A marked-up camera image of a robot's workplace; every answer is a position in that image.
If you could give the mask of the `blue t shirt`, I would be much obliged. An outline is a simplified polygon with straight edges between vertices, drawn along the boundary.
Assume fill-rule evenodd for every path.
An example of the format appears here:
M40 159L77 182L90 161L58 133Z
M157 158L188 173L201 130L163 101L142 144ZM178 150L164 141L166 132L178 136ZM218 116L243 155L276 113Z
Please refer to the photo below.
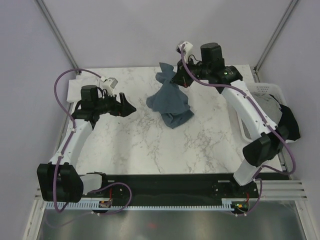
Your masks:
M161 69L157 72L155 79L162 84L161 88L146 99L146 105L153 112L158 112L164 124L175 129L189 121L194 113L189 105L189 98L179 86L171 80L176 72L174 67L168 63L161 62Z

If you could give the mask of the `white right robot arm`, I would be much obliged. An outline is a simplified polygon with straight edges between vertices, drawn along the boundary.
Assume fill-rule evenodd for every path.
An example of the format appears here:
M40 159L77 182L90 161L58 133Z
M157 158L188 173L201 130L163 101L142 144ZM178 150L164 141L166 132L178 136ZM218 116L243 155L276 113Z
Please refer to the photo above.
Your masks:
M201 60L195 63L190 59L193 45L183 41L176 47L180 54L177 72L172 78L184 88L197 82L206 87L214 87L236 110L247 127L251 143L242 150L244 160L234 172L229 191L235 197L247 191L266 161L272 160L283 148L289 132L279 127L253 98L240 71L233 65L226 65L221 46L216 42L200 47Z

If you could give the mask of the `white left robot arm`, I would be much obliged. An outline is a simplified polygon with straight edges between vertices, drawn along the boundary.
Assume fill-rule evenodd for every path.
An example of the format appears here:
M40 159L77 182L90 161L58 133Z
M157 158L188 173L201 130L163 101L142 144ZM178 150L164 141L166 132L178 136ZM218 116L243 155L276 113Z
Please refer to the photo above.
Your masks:
M103 173L80 175L75 166L101 115L125 118L137 109L123 92L105 96L99 96L100 93L102 90L95 85L81 88L81 99L71 114L71 128L49 162L41 163L37 168L41 195L47 202L77 203L84 195L95 193L104 197L110 191L109 183L103 180Z

